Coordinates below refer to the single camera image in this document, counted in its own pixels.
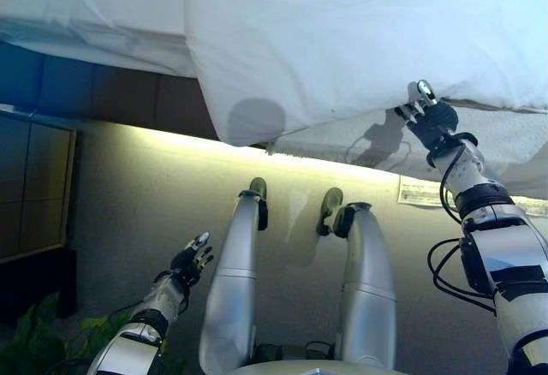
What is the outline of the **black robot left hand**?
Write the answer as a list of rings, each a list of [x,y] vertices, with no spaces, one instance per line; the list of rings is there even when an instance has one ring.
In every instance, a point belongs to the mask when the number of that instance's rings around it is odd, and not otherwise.
[[[185,287],[194,286],[207,264],[213,261],[212,247],[208,245],[208,231],[194,237],[171,261],[170,269],[176,280]]]

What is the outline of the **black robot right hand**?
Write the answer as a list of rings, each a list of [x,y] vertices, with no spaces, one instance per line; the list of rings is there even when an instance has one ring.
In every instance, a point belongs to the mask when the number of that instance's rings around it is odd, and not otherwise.
[[[453,134],[458,124],[456,112],[426,80],[408,84],[408,102],[397,106],[395,112],[429,152]]]

